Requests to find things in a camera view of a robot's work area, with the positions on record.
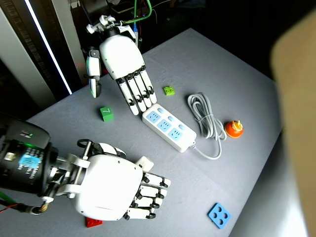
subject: white light strip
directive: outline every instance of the white light strip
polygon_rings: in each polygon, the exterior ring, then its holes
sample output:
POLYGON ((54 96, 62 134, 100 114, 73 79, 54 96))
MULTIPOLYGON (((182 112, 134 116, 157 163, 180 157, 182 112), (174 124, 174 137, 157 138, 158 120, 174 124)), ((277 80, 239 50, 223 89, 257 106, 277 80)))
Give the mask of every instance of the white light strip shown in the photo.
POLYGON ((32 6, 31 6, 29 0, 24 0, 24 1, 25 1, 25 3, 26 3, 26 6, 28 6, 28 9, 29 9, 29 11, 30 11, 30 14, 31 14, 31 16, 32 16, 32 18, 33 18, 33 20, 34 20, 34 22, 35 22, 36 27, 37 27, 38 30, 39 30, 39 34, 40 34, 41 38, 43 39, 43 41, 44 41, 44 43, 45 43, 45 46, 46 46, 46 48, 47 48, 47 50, 48 50, 48 52, 49 52, 49 54, 50 54, 50 56, 51 56, 51 59, 53 60, 55 66, 56 66, 56 68, 57 68, 57 70, 58 70, 58 72, 59 72, 59 75, 60 75, 60 77, 62 78, 62 80, 63 80, 63 82, 64 82, 64 84, 65 84, 65 86, 66 86, 66 88, 67 88, 67 90, 68 90, 68 92, 69 92, 69 94, 71 95, 72 92, 71 92, 71 90, 70 90, 70 88, 69 88, 69 86, 68 86, 68 83, 67 83, 67 81, 66 81, 66 79, 65 79, 65 77, 64 77, 64 75, 63 75, 63 73, 62 73, 62 71, 61 71, 61 69, 60 69, 60 67, 59 67, 59 65, 58 65, 58 63, 57 63, 57 60, 56 60, 56 58, 55 58, 53 52, 51 51, 51 48, 50 48, 50 46, 49 46, 49 44, 48 44, 48 41, 47 41, 47 39, 46 39, 46 37, 45 37, 45 35, 44 35, 44 32, 43 32, 43 30, 42 30, 41 27, 40 27, 39 21, 38 21, 37 17, 35 16, 35 13, 34 13, 34 11, 33 11, 33 8, 32 8, 32 6))

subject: white robotic hand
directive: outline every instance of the white robotic hand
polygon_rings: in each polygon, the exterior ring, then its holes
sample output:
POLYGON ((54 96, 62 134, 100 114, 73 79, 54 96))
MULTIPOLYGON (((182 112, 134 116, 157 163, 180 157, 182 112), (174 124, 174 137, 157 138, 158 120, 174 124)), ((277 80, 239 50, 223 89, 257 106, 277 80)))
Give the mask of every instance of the white robotic hand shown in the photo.
POLYGON ((81 177, 61 186, 56 195, 68 194, 80 214, 107 221, 155 218, 154 211, 161 206, 171 181, 148 173, 154 165, 149 159, 141 157, 134 164, 125 159, 122 150, 92 142, 83 159, 71 156, 82 167, 82 174, 76 175, 81 177))
POLYGON ((91 94, 96 98, 101 91, 101 57, 112 79, 117 81, 131 111, 138 115, 139 110, 144 112, 157 102, 157 98, 139 49, 131 38, 122 36, 121 33, 128 32, 134 40, 136 36, 129 26, 122 26, 122 22, 116 21, 112 16, 102 15, 99 20, 100 23, 87 26, 91 34, 102 32, 107 36, 100 44, 100 51, 91 50, 87 57, 91 94))

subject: blue outlet socket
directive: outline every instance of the blue outlet socket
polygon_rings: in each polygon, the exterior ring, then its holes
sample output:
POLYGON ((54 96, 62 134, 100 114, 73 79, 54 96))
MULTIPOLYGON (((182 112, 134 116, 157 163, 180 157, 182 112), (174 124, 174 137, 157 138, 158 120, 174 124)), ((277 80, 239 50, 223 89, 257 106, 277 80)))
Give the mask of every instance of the blue outlet socket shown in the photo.
POLYGON ((162 131, 166 132, 170 128, 171 124, 169 124, 166 120, 161 120, 158 123, 157 127, 160 128, 162 131))
POLYGON ((171 137, 174 141, 178 141, 181 138, 182 133, 174 128, 168 133, 168 136, 171 137))
POLYGON ((158 115, 156 112, 152 111, 150 114, 148 114, 146 116, 146 118, 148 118, 148 120, 152 123, 156 123, 159 118, 160 118, 160 115, 158 115))

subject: table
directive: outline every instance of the table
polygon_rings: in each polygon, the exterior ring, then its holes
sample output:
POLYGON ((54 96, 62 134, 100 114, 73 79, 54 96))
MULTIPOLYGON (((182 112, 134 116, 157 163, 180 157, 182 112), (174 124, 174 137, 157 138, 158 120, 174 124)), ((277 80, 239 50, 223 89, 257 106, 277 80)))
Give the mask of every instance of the table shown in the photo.
MULTIPOLYGON (((60 155, 81 155, 77 140, 89 138, 121 148, 127 158, 141 156, 154 163, 152 172, 172 183, 154 220, 121 219, 86 228, 84 217, 70 201, 57 197, 41 216, 8 210, 0 215, 1 234, 62 237, 227 237, 244 207, 280 134, 277 85, 265 75, 209 39, 188 29, 144 54, 158 102, 197 132, 197 147, 215 154, 216 143, 204 139, 187 105, 187 96, 203 92, 211 100, 214 115, 222 122, 239 119, 244 134, 222 142, 223 154, 210 161, 193 150, 179 153, 135 117, 115 82, 105 76, 102 94, 93 99, 88 87, 47 108, 29 121, 46 129, 60 155), (175 88, 166 97, 163 87, 175 88), (99 109, 110 106, 115 119, 104 123, 99 109), (220 202, 232 215, 224 229, 208 218, 220 202)), ((5 191, 17 201, 38 205, 30 194, 5 191)))

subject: green cube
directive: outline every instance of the green cube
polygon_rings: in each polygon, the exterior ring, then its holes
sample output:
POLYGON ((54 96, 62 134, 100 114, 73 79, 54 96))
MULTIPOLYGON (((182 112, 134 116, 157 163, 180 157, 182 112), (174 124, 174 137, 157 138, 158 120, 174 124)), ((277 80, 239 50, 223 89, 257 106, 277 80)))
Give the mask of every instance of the green cube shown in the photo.
POLYGON ((111 121, 114 119, 114 114, 110 107, 103 107, 100 109, 104 122, 111 121))
POLYGON ((168 95, 175 95, 175 93, 176 93, 172 86, 166 86, 166 87, 163 88, 163 90, 164 90, 166 96, 168 96, 168 95))

